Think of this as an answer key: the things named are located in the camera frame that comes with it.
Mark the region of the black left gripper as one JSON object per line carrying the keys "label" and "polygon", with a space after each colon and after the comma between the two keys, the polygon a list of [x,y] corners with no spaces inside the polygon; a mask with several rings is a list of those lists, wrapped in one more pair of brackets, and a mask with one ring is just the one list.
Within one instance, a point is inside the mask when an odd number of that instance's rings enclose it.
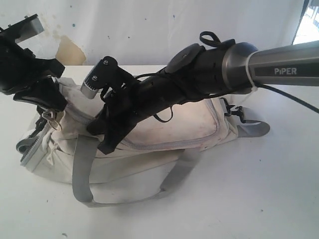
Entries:
{"label": "black left gripper", "polygon": [[60,92],[59,83],[47,79],[60,78],[64,70],[57,59],[36,58],[28,48],[0,38],[0,92],[15,94],[14,101],[64,111],[67,100]]}

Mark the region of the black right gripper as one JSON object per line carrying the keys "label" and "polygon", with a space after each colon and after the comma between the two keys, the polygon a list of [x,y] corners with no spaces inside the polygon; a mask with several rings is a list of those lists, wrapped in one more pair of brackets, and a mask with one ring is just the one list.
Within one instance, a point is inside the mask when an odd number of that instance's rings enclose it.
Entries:
{"label": "black right gripper", "polygon": [[147,74],[143,81],[134,78],[136,83],[121,91],[102,90],[104,107],[87,126],[91,135],[104,134],[97,148],[105,155],[114,152],[139,122],[189,100],[189,74],[183,70],[169,73],[161,69]]}

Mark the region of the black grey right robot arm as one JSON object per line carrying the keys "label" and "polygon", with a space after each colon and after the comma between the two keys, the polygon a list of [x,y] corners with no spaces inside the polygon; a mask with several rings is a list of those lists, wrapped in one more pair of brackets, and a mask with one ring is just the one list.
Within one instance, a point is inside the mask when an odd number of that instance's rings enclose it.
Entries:
{"label": "black grey right robot arm", "polygon": [[106,56],[91,70],[81,90],[90,99],[101,92],[104,107],[87,131],[104,136],[98,148],[109,154],[139,122],[173,105],[246,94],[252,87],[318,84],[317,41],[259,51],[252,44],[230,40],[210,50],[192,44],[163,69],[140,76]]}

